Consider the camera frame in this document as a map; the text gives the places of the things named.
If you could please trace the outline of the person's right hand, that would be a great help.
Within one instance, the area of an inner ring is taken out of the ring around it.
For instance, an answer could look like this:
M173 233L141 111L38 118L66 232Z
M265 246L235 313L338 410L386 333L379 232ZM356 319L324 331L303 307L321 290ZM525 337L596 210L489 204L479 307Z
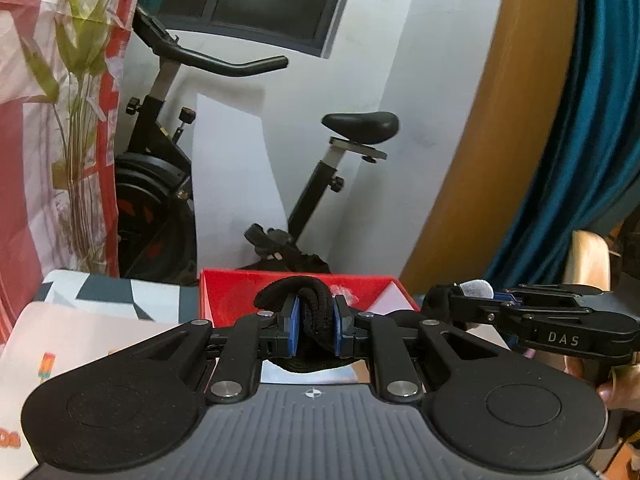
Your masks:
M585 362L564 358L564 372L586 380ZM639 411L639 363L615 367L606 382L594 384L597 394L609 410Z

